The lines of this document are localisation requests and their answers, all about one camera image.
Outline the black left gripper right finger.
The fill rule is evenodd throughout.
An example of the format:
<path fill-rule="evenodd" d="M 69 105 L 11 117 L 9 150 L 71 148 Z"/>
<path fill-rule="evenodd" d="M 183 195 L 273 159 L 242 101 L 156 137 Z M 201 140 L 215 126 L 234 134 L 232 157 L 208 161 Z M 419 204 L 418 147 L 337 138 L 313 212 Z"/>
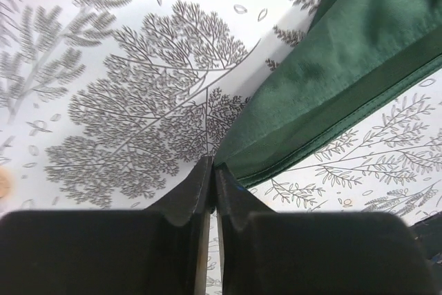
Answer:
<path fill-rule="evenodd" d="M 278 213 L 215 170 L 224 294 L 437 294 L 411 230 L 383 212 Z"/>

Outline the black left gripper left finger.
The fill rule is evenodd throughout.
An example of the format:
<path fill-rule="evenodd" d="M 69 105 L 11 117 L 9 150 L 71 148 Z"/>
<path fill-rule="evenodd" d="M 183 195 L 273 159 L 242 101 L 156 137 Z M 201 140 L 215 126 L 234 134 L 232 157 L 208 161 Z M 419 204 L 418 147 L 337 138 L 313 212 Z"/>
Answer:
<path fill-rule="evenodd" d="M 143 210 L 1 219 L 2 294 L 204 294 L 213 160 Z"/>

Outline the dark green cloth napkin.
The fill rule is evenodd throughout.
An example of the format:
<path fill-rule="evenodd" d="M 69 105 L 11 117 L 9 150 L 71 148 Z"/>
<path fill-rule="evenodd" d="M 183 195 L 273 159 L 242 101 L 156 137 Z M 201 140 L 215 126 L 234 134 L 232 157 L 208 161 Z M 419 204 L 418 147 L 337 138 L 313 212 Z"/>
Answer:
<path fill-rule="evenodd" d="M 322 0 L 224 137 L 215 165 L 260 184 L 441 68 L 441 0 Z"/>

